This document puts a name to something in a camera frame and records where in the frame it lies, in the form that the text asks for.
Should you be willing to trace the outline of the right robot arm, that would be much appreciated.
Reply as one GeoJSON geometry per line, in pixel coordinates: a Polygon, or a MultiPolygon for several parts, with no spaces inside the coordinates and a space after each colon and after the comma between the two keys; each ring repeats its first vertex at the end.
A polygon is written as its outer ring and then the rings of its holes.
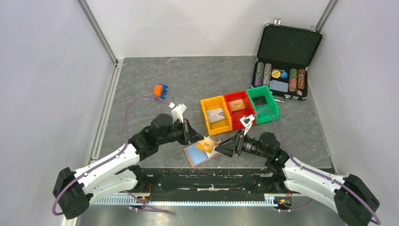
{"type": "Polygon", "coordinates": [[[264,157],[265,166],[275,176],[271,180],[275,191],[288,189],[306,195],[335,211],[349,226],[381,223],[375,213],[380,203],[361,178],[330,174],[301,162],[280,147],[273,133],[264,132],[254,139],[240,129],[221,142],[216,151],[229,157],[242,152],[264,157]]]}

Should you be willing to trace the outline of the tan leather card holder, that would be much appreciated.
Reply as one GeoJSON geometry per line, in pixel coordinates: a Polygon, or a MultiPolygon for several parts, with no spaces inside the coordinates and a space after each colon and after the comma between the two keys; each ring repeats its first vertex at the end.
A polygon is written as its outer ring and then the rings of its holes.
{"type": "Polygon", "coordinates": [[[208,136],[208,138],[213,140],[213,142],[215,143],[215,146],[211,153],[205,152],[205,151],[197,148],[195,144],[184,148],[184,153],[186,154],[186,156],[188,158],[188,162],[190,163],[190,165],[192,167],[197,167],[197,166],[203,164],[204,162],[207,162],[207,161],[221,155],[221,153],[219,153],[215,150],[215,148],[222,142],[221,139],[219,138],[216,140],[213,136],[208,136]]]}

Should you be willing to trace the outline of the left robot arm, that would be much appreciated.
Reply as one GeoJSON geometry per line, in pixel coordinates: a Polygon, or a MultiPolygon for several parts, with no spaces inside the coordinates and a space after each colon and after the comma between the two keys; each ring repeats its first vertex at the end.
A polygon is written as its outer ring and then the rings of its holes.
{"type": "Polygon", "coordinates": [[[148,179],[135,166],[137,163],[155,154],[160,145],[173,142],[190,145],[203,138],[186,118],[173,121],[170,115],[159,114],[113,153],[74,171],[68,167],[62,169],[53,188],[56,200],[52,212],[73,219],[108,195],[132,189],[142,192],[148,186],[148,179]]]}

